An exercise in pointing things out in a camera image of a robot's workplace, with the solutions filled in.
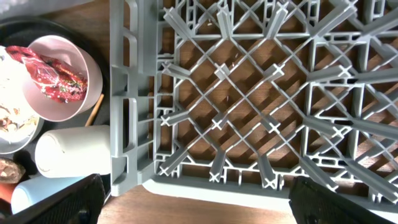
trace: dark plate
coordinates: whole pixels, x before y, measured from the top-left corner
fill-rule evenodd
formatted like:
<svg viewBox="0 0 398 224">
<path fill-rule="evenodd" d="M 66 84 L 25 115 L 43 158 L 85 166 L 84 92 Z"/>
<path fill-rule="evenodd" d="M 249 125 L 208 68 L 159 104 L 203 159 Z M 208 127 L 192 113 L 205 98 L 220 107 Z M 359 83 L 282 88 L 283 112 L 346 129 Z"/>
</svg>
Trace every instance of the dark plate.
<svg viewBox="0 0 398 224">
<path fill-rule="evenodd" d="M 85 39 L 79 33 L 60 24 L 39 17 L 14 17 L 0 21 L 0 45 L 5 47 L 10 45 L 27 47 L 35 39 L 45 35 L 59 35 L 72 41 L 81 49 L 89 53 L 97 62 L 104 78 L 103 93 L 105 94 L 105 98 L 98 111 L 94 124 L 109 125 L 109 64 L 101 55 L 101 52 L 92 43 L 90 43 L 89 40 Z M 34 164 L 34 152 L 38 138 L 44 132 L 51 129 L 82 127 L 85 125 L 90 113 L 91 110 L 88 110 L 72 119 L 69 119 L 68 121 L 59 123 L 46 121 L 40 134 L 25 148 L 13 154 L 1 156 L 14 159 L 26 168 L 27 174 L 35 176 L 38 174 L 38 171 Z M 104 184 L 106 186 L 106 190 L 109 190 L 110 181 L 105 181 Z"/>
</svg>

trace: wooden stick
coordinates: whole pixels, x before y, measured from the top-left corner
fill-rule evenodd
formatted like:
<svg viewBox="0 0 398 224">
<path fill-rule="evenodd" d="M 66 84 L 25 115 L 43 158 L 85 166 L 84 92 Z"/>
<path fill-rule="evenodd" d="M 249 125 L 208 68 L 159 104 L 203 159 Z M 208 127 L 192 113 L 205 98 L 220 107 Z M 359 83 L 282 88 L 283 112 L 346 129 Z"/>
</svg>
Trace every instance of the wooden stick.
<svg viewBox="0 0 398 224">
<path fill-rule="evenodd" d="M 85 127 L 88 127 L 93 123 L 94 117 L 98 113 L 98 109 L 100 108 L 103 99 L 104 99 L 104 95 L 101 94 L 101 96 L 99 96 L 97 103 L 95 104 L 93 111 L 90 114 L 90 117 L 88 117 L 88 119 L 87 119 Z"/>
</svg>

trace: wooden table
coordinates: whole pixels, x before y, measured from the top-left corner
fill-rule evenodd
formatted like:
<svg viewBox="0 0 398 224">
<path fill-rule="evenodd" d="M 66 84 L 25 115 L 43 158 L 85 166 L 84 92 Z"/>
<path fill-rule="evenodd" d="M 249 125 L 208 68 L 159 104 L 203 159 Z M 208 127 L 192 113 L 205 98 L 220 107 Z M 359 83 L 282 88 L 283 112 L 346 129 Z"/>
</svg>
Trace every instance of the wooden table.
<svg viewBox="0 0 398 224">
<path fill-rule="evenodd" d="M 109 2 L 95 1 L 45 17 L 93 41 L 109 60 Z M 138 186 L 111 198 L 99 223 L 295 223 L 291 213 L 155 195 Z"/>
</svg>

